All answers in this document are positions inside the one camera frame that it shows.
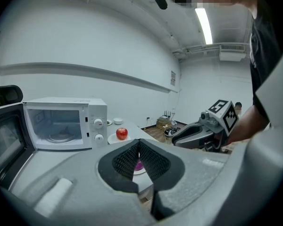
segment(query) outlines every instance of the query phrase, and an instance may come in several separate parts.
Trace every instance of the purple object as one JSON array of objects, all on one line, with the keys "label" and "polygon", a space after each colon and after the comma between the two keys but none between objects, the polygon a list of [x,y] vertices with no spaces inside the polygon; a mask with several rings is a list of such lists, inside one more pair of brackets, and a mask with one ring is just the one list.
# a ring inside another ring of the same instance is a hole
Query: purple object
[{"label": "purple object", "polygon": [[140,171],[140,170],[142,170],[142,169],[143,169],[142,162],[141,162],[140,160],[138,160],[134,171]]}]

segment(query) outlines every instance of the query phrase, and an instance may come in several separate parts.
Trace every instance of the black chair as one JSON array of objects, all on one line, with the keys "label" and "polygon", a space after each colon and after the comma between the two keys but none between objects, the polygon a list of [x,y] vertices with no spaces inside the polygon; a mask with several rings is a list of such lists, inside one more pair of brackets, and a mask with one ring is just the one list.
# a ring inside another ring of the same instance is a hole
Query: black chair
[{"label": "black chair", "polygon": [[17,85],[0,86],[0,106],[21,102],[22,90]]}]

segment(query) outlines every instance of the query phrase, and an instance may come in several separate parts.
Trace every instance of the table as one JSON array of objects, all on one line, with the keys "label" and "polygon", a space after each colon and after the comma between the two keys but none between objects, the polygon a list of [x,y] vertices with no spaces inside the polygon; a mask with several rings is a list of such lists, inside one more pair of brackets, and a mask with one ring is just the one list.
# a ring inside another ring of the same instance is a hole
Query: table
[{"label": "table", "polygon": [[[124,120],[122,125],[115,125],[112,124],[107,127],[107,135],[110,136],[111,134],[115,133],[117,128],[125,127],[128,130],[128,134],[130,135],[131,139],[152,139],[155,140],[153,137],[148,135],[143,130],[139,129],[134,123]],[[26,164],[22,167],[19,174],[15,177],[12,186],[10,187],[10,191],[17,197],[19,197],[24,190],[38,177],[43,175],[44,173],[48,172],[53,167],[60,164],[62,161],[66,160],[68,157],[81,153],[82,151],[75,151],[75,152],[53,152],[53,151],[36,151],[27,160]],[[150,188],[153,183],[150,180],[148,174],[145,172],[140,175],[136,175],[133,177],[133,182],[138,184],[139,186],[139,193],[143,194],[145,191]]]}]

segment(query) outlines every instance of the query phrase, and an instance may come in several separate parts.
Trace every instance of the wall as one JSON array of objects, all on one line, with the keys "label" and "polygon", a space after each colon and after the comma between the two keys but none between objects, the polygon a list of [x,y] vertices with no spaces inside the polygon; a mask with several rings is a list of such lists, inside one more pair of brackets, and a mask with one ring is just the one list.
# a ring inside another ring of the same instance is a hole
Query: wall
[{"label": "wall", "polygon": [[[242,114],[252,105],[249,59],[222,62],[218,58],[185,61],[181,64],[180,96],[174,119],[192,123],[217,100],[242,103]],[[178,96],[173,96],[176,105]]]},{"label": "wall", "polygon": [[16,1],[0,20],[0,85],[18,85],[24,100],[100,97],[110,119],[155,123],[180,68],[153,34],[109,8],[31,1]]}]

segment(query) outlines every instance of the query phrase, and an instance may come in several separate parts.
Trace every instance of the microwave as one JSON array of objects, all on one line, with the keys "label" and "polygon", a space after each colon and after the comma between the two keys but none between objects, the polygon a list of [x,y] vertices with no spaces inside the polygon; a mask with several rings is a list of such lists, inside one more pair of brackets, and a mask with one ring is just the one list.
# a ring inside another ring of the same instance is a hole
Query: microwave
[{"label": "microwave", "polygon": [[47,97],[1,106],[0,185],[8,188],[36,150],[107,144],[107,105],[101,99]]}]

